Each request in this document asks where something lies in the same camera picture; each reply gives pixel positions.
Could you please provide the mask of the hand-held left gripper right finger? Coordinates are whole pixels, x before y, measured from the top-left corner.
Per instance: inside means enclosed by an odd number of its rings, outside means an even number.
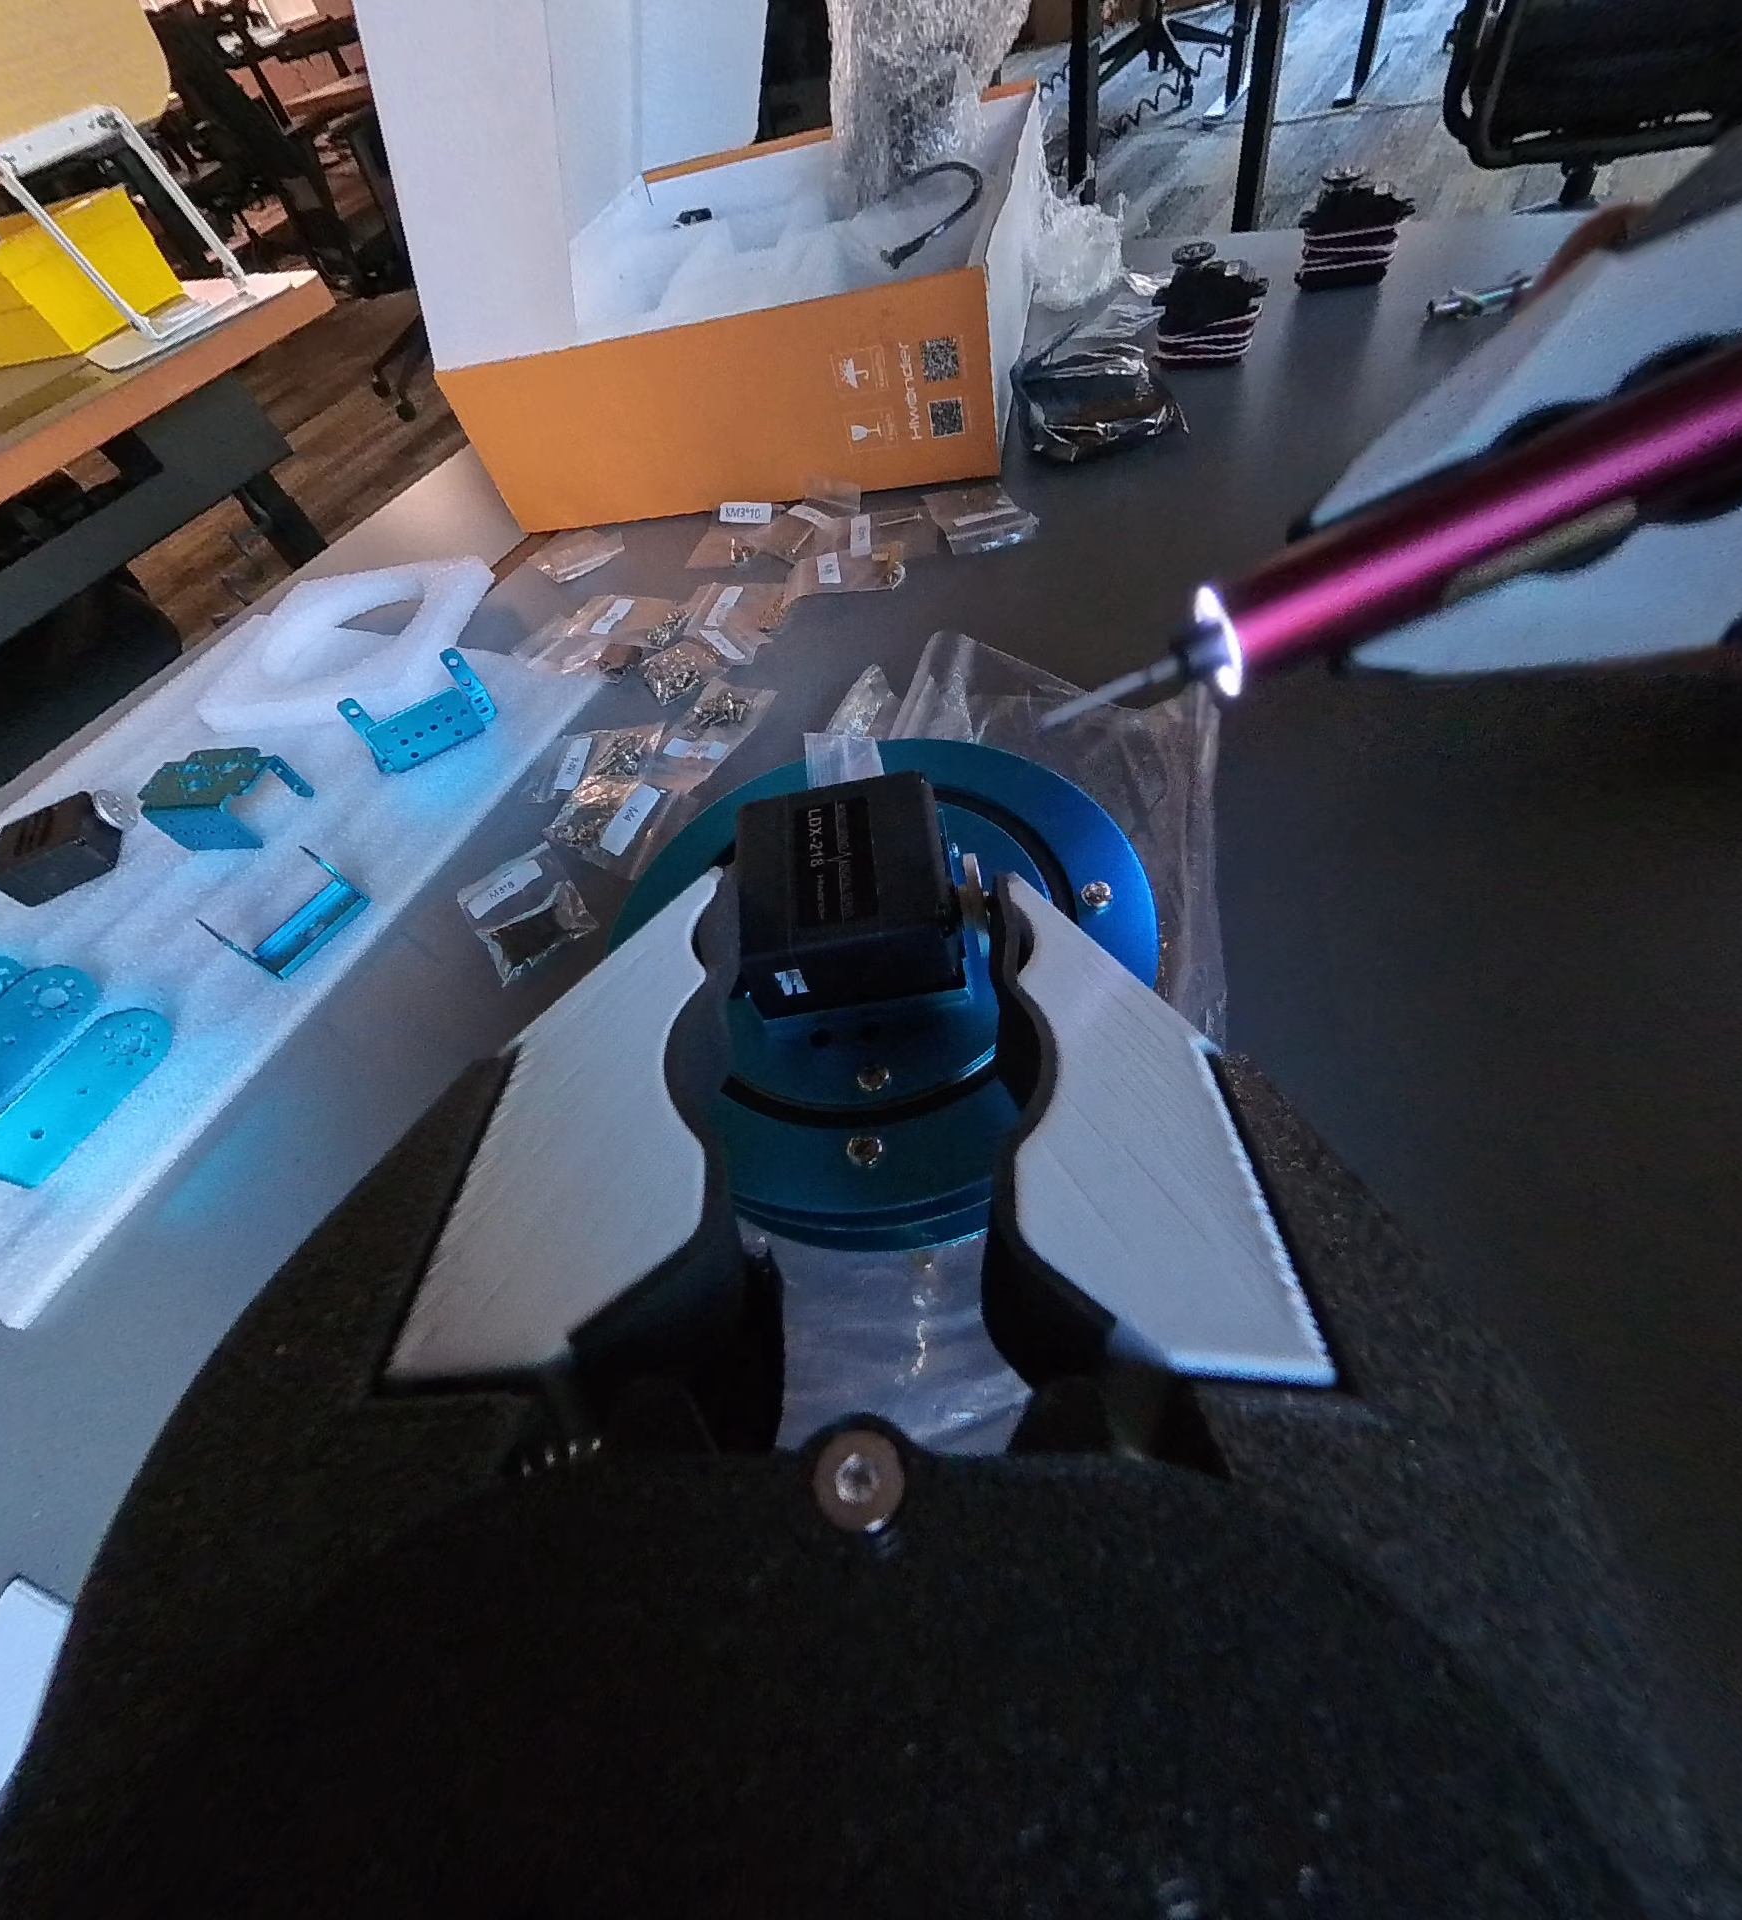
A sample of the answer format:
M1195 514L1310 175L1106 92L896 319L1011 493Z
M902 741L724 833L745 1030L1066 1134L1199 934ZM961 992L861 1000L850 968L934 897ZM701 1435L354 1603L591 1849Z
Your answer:
M982 1322L1009 1453L1225 1453L1331 1417L1338 1363L1211 1047L1020 876L990 893L997 1068Z

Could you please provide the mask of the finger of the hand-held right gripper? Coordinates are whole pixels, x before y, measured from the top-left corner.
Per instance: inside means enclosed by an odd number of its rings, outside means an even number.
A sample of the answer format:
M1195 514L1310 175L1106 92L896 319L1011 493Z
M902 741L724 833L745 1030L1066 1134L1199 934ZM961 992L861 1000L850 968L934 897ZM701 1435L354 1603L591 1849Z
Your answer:
M1434 678L1664 660L1742 622L1742 506L1645 524L1592 563L1534 572L1363 642L1358 666Z
M1742 197L1595 251L1460 359L1349 464L1292 535L1326 535L1394 507L1478 506L1534 447L1604 469L1617 426L1667 431L1667 399L1742 368ZM1634 478L1529 542L1742 542L1742 441L1696 467Z

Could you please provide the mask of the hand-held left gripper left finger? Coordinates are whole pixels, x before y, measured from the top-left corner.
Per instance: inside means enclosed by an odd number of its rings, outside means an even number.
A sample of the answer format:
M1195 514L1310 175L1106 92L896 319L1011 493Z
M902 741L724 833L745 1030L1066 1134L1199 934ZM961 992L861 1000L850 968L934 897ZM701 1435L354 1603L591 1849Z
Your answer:
M570 1437L656 1390L714 1448L775 1443L784 1283L745 1249L716 1116L737 965L714 868L519 1031L386 1388L535 1391Z

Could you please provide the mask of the magenta electric screwdriver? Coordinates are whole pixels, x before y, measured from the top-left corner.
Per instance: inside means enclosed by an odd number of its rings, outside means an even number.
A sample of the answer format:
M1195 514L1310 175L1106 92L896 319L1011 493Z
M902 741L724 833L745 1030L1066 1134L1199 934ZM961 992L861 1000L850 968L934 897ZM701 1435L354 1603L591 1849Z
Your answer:
M1542 563L1566 535L1602 538L1740 474L1742 335L1198 583L1160 660L1050 707L1040 727L1190 684L1234 700L1253 672L1339 656Z

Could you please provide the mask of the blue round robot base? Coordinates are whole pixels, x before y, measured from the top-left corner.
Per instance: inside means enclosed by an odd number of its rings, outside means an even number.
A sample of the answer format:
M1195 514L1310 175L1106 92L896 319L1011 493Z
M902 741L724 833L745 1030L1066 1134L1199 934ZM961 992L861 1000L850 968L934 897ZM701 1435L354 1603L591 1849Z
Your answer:
M995 1153L1015 1107L995 1066L987 931L961 899L963 886L1020 876L1145 986L1162 958L1143 866L1078 783L972 741L899 738L877 756L876 776L915 771L936 793L963 987L766 1021L735 969L726 1003L731 1066L714 1107L735 1210L771 1234L844 1249L930 1246L972 1235L987 1218ZM695 811L632 884L612 945L695 877L714 868L733 877L742 804L809 787L807 769L787 762Z

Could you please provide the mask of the black servo with printed label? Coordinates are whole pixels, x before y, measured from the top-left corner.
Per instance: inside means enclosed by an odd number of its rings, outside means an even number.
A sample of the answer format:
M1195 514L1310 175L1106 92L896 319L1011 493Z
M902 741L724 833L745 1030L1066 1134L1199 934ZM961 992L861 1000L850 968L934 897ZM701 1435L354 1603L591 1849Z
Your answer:
M764 1021L963 990L961 909L924 773L747 799L731 845L737 975Z

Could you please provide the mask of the grey desk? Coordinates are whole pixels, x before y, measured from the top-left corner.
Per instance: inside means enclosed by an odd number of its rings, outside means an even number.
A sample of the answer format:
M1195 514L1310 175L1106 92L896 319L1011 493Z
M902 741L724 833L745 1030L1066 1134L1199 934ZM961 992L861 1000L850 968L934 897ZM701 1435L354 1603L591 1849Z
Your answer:
M75 1593L180 1390L506 990L487 822L29 1328L0 1323L0 1595ZM1620 1535L1694 1793L1742 1839L1742 653L1290 673L1221 718L1228 1043L1529 1374Z

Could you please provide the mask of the wood-topped desk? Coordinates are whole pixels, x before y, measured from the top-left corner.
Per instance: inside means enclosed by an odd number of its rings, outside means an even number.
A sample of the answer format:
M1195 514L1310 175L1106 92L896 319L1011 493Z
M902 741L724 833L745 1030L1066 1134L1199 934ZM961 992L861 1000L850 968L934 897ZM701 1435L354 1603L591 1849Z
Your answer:
M0 648L226 500L286 565L325 550L280 483L290 441L237 372L334 297L305 269L256 274L250 290L253 300L232 300L221 282L191 282L207 326L130 368L69 356L0 372L0 510L89 454L120 474L88 515L0 568Z

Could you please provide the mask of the black mesh office chair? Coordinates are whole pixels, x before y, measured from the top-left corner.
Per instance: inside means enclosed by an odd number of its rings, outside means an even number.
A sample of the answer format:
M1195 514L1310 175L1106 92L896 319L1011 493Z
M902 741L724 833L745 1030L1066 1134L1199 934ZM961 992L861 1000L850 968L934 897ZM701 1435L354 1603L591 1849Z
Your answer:
M1474 165L1697 148L1742 121L1742 2L1472 2L1442 123Z

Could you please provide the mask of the white foam sheet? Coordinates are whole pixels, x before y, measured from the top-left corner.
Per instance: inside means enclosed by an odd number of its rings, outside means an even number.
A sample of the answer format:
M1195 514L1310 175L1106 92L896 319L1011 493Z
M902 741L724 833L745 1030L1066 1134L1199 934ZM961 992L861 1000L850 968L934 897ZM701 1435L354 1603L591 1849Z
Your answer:
M3 827L80 789L135 798L163 762L202 747L281 756L315 789L304 799L265 776L235 804L259 850L186 852L138 818L111 873L41 905L0 893L0 956L24 971L72 965L95 984L69 1043L130 1008L172 1027L163 1062L53 1176L0 1181L0 1325L40 1320L575 720L575 695L513 656L538 628L499 604L493 568L472 555L299 579L0 799ZM378 771L337 701L397 714L449 686L446 648L487 688L493 722L411 771ZM302 845L372 905L278 979L196 919L257 947L325 881Z

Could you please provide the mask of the clear plastic bag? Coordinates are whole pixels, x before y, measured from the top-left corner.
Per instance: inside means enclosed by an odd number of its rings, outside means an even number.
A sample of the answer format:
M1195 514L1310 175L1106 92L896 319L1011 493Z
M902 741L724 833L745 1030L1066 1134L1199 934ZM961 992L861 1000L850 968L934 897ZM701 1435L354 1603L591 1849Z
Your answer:
M903 692L866 666L835 706L796 722L781 756L806 771L864 773L873 743L936 739L1048 766L1115 823L1145 868L1157 916L1154 987L1210 1041L1224 1041L1215 771L1220 712L1203 692L1147 707L1101 706L1043 729L1076 690L974 635L938 631ZM745 1229L781 1277L790 1451L847 1414L871 1414L941 1453L1003 1448L1028 1401L980 1310L982 1232L914 1249L847 1251Z

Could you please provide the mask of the pile of small screw bags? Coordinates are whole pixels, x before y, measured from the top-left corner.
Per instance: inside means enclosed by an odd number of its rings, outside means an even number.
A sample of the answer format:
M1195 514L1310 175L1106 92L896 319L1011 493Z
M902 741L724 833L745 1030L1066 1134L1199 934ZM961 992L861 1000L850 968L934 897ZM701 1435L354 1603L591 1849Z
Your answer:
M698 789L787 706L781 682L744 682L764 664L787 673L794 612L821 597L876 595L903 586L914 561L941 548L1028 538L1033 517L991 483L868 506L845 483L806 496L722 503L686 557L683 592L596 589L551 614L516 658L583 707L626 688L629 720L572 722L524 777L538 809L527 852L482 879L459 903L499 978L596 922L575 863L632 876L663 827L680 823Z

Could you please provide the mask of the black part in plastic bag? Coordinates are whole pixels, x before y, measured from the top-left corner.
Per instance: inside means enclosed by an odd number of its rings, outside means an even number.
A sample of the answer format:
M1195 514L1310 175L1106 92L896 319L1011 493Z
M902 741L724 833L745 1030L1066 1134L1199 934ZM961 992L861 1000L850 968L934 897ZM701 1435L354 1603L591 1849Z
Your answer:
M1114 301L1029 347L1009 372L1028 454L1071 467L1188 429L1145 351L1143 310Z

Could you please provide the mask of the crumpled clear wrap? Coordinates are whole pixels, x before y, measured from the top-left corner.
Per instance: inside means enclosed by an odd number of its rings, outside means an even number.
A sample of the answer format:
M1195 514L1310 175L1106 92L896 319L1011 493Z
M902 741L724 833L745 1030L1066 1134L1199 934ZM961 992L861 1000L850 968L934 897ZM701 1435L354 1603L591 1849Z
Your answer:
M1154 297L1169 284L1124 259L1124 204L1114 210L1045 190L1037 230L1028 251L1031 304L1054 314L1076 314L1117 292Z

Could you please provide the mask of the black servo motor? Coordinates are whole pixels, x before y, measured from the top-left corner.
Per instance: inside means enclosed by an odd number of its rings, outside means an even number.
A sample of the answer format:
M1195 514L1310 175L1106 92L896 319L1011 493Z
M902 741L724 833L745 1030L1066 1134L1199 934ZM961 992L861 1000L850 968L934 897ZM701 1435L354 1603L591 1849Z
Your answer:
M133 796L80 787L0 827L0 893L22 905L60 899L115 871L139 823Z

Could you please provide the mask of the orange cardboard box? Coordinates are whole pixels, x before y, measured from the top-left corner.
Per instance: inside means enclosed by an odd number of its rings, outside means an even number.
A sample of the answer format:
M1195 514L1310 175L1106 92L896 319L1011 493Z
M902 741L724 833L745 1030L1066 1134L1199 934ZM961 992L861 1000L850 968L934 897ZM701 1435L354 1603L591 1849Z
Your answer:
M766 3L356 3L442 396L518 524L997 471L1043 179L1033 84L980 95L963 263L575 343L570 250L621 190L818 148L739 145Z

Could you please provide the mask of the bubble wrap bundle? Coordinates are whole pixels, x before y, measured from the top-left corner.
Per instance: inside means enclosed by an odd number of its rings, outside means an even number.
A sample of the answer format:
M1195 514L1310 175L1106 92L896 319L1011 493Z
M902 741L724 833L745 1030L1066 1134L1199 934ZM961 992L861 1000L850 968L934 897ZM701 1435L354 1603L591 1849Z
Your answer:
M980 93L1028 2L827 2L831 204L854 214L980 156Z

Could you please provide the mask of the white foam box insert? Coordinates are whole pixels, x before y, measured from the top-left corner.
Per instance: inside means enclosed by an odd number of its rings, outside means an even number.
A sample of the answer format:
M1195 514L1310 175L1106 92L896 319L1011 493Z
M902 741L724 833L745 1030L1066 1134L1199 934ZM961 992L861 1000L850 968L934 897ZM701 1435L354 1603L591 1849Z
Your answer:
M844 211L820 148L639 179L570 242L574 343L827 300L961 266L985 177L934 163Z

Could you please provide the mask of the white metal stand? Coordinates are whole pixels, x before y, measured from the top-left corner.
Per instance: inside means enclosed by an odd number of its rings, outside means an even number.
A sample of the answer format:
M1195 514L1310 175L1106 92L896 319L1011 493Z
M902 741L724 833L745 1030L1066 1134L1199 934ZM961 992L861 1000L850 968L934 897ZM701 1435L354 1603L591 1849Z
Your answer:
M142 310L107 275L84 245L63 228L60 217L29 190L27 179L48 165L88 156L107 142L120 142L146 169L153 187L169 202L186 228L202 242L219 267L217 284L228 300L200 300L180 294L153 310ZM205 214L191 199L186 185L148 142L138 123L115 105L89 105L68 111L20 134L0 139L0 185L20 204L48 242L92 287L93 296L115 314L124 329L84 349L86 359L103 372L128 372L175 349L180 343L203 335L232 317L233 310L253 306L259 296L252 275L232 251L228 240L215 231Z

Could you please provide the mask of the blue folded sheet bracket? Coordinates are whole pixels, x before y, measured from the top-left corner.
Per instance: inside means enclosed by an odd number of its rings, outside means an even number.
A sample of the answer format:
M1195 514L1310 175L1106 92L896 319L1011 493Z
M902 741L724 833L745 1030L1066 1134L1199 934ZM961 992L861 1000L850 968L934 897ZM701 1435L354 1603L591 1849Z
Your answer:
M205 919L194 924L221 947L228 947L237 960L250 963L272 979L283 981L302 971L307 961L329 945L329 941L356 924L372 905L369 895L323 859L309 845L299 852L325 876L323 884L297 903L281 924L273 926L257 944L243 947L228 934Z

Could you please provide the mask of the blue eared U bracket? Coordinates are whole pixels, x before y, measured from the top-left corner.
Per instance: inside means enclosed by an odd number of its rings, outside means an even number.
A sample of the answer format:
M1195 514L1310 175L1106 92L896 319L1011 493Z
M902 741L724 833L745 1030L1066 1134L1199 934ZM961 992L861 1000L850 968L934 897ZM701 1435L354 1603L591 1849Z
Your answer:
M337 716L358 733L383 776L411 771L469 743L498 718L490 690L459 648L444 648L438 661L446 672L447 688L395 714L373 718L356 698L336 703Z

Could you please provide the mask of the teal perforated bracket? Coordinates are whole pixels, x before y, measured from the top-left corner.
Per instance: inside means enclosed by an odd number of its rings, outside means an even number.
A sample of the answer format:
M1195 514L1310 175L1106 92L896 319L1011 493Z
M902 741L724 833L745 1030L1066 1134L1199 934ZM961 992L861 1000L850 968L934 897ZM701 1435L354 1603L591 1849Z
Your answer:
M257 852L263 836L235 807L265 776L296 798L313 799L311 782L278 754L203 745L153 769L135 791L138 816L184 852Z

